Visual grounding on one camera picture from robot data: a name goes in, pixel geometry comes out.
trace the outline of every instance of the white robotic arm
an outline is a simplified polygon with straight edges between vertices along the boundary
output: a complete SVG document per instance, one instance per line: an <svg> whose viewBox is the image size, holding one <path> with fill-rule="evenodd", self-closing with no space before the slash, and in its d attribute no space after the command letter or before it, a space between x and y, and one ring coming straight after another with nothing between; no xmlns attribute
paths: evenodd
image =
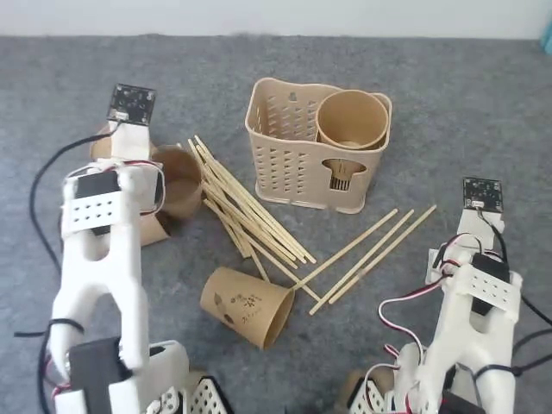
<svg viewBox="0 0 552 414"><path fill-rule="evenodd" d="M444 298L432 343L426 349L409 343L395 353L393 365L368 371L349 412L513 413L514 375L488 368L511 365L522 278L491 251L495 232L504 229L499 183L465 179L464 198L457 236L430 250L427 287L386 301L441 287ZM383 389L377 380L382 369L392 378L392 386Z"/></svg>
<svg viewBox="0 0 552 414"><path fill-rule="evenodd" d="M141 216L155 214L165 200L162 169L147 160L153 101L152 90L116 85L108 119L113 128L125 123L111 136L113 158L93 162L64 182L61 287L52 311L52 320L62 323L50 323L45 338L66 381L54 393L58 414L188 414L194 405L227 412L214 379L190 376L182 345L149 344ZM76 328L88 325L105 294L121 312L121 337L84 342ZM45 371L45 365L39 368ZM39 391L43 398L41 385Z"/></svg>

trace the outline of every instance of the plastic basket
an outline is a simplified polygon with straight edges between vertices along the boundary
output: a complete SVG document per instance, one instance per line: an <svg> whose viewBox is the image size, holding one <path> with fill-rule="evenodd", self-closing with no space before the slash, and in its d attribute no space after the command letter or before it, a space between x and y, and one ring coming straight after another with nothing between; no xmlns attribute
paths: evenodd
<svg viewBox="0 0 552 414"><path fill-rule="evenodd" d="M384 94L373 94L389 114L386 136L379 147L361 151L333 147L317 142L316 113L320 103L338 91L341 89L330 85L297 85L274 78L262 78L255 84L245 125L260 198L347 214L362 210L389 143L392 103ZM330 168L337 160L356 161L364 166L363 171L347 180L337 179Z"/></svg>

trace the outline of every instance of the white wall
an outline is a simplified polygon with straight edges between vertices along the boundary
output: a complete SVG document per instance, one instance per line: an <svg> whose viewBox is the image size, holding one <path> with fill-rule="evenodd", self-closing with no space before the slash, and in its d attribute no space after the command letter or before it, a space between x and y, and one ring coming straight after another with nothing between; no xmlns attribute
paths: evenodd
<svg viewBox="0 0 552 414"><path fill-rule="evenodd" d="M0 35L536 39L552 0L2 0Z"/></svg>

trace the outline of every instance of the carpet floor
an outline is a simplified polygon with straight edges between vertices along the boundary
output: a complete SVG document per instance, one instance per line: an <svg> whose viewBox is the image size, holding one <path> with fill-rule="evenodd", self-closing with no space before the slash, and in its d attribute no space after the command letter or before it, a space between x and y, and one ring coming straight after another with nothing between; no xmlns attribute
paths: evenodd
<svg viewBox="0 0 552 414"><path fill-rule="evenodd" d="M394 103L392 138L364 210L353 216L263 203L318 258L330 257L394 207L438 211L339 303L308 315L299 292L288 324L260 351L199 308L219 266L255 274L206 209L164 241L142 250L152 342L174 339L191 365L216 376L239 414L329 413L352 369L390 361L385 342L407 338L376 316L384 299L420 286L428 248L456 230L461 179L500 179L505 239L524 290L552 315L552 59L530 41L383 40L308 37L0 38L0 406L38 412L39 340L14 330L44 327L59 279L28 220L28 188L59 147L102 125L113 85L158 91L155 144L204 138L251 191L255 172L243 120L254 82L271 76L298 83L383 91ZM56 226L60 181L88 160L80 148L62 157L38 194L39 216L60 254ZM310 286L328 290L387 228L322 273ZM298 276L314 267L303 266ZM267 270L281 285L290 281ZM429 344L442 294L398 304L389 317ZM100 300L87 338L116 335L117 309ZM523 307L516 338L546 326ZM524 348L516 363L552 352L550 339ZM549 367L517 380L516 413L549 411Z"/></svg>

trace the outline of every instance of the pile of chopsticks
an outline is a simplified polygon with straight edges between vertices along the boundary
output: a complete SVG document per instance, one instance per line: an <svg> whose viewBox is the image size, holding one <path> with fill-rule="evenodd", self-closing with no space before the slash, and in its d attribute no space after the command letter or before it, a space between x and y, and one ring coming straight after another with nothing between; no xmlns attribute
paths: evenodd
<svg viewBox="0 0 552 414"><path fill-rule="evenodd" d="M317 302L310 310L314 315L325 303L333 304L341 298L353 285L376 267L385 257L391 253L410 233L412 233L428 216L436 209L436 205L429 207L417 220L408 226L386 247L386 243L397 233L411 218L414 210L408 211L394 226L378 241L368 252L345 274L334 286L321 298L314 293L307 283L313 280L323 270L341 259L351 249L365 240L375 230L389 221L398 212L393 209L383 216L361 235L352 240L347 246L336 252L322 265L310 272L303 279L299 279L284 264L293 269L298 266L299 260L303 263L316 263L307 250L282 227L280 223L243 187L243 185L220 163L199 139L197 135L193 140L188 140L191 152L196 158L203 173L203 189L206 199L204 203L221 220L232 242L240 251L243 258L252 258L259 269L260 276L270 282L267 272L260 263L257 252L269 259L281 270L295 285L294 290L303 289Z"/></svg>
<svg viewBox="0 0 552 414"><path fill-rule="evenodd" d="M256 252L299 283L299 278L282 262L297 269L296 260L316 263L315 258L213 157L197 135L194 139L188 144L204 176L204 204L219 217L241 256L251 257L266 281L270 280ZM308 286L303 288L315 300L320 299Z"/></svg>

